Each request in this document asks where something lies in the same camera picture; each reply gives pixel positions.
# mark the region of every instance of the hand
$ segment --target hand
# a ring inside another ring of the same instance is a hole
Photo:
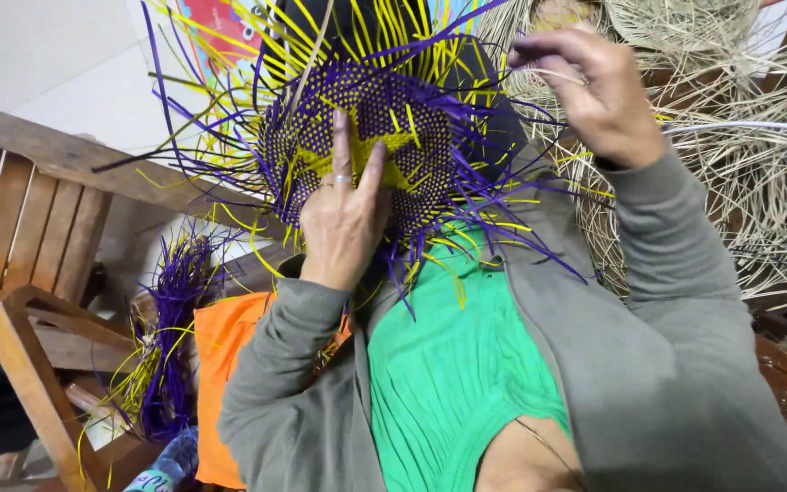
[[[363,276],[391,210],[390,194],[379,191],[388,155],[384,143],[373,147],[360,185],[352,186],[350,125],[344,112],[333,113],[333,172],[323,175],[299,215],[306,248],[300,278],[340,291],[352,291]],[[346,181],[337,182],[335,176]]]
[[[576,25],[519,39],[512,49],[511,67],[537,62],[539,68],[561,75],[542,73],[542,78],[557,95],[576,137],[596,156],[635,169],[663,155],[664,135],[645,99],[629,46]],[[583,78],[586,86],[575,83]]]

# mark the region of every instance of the plastic bottle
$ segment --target plastic bottle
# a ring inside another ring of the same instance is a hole
[[[197,427],[187,427],[175,436],[159,458],[139,474],[123,492],[172,492],[199,464]]]

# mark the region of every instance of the green shirt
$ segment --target green shirt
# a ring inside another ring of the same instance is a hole
[[[476,244],[480,230],[452,224]],[[512,419],[569,433],[548,366],[512,302],[506,274],[480,268],[472,242],[435,245],[408,299],[369,343],[372,432],[388,492],[471,492],[488,443]]]

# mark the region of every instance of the orange cloth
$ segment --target orange cloth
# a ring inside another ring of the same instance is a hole
[[[193,328],[199,353],[199,468],[196,479],[229,488],[245,488],[233,457],[218,437],[217,422],[224,387],[235,371],[236,354],[254,336],[255,324],[276,296],[257,292],[221,300],[194,312]],[[345,327],[333,340],[338,344],[351,333]]]

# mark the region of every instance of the bottle label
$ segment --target bottle label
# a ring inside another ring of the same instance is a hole
[[[172,492],[175,484],[160,470],[145,470],[123,492]]]

